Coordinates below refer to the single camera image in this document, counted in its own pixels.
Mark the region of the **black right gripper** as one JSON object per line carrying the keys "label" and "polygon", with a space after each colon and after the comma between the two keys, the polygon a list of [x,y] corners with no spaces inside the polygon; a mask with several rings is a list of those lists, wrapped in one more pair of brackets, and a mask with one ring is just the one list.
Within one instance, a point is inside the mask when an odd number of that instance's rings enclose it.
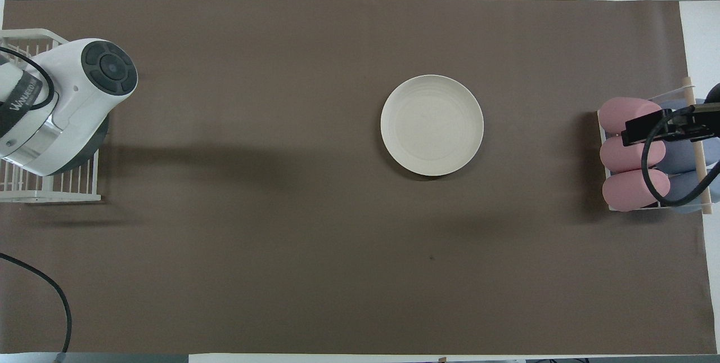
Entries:
{"label": "black right gripper", "polygon": [[625,122],[622,144],[628,147],[647,141],[674,142],[691,139],[699,142],[719,137],[719,103],[695,104],[694,121],[702,126],[701,135],[686,109],[660,109]]}

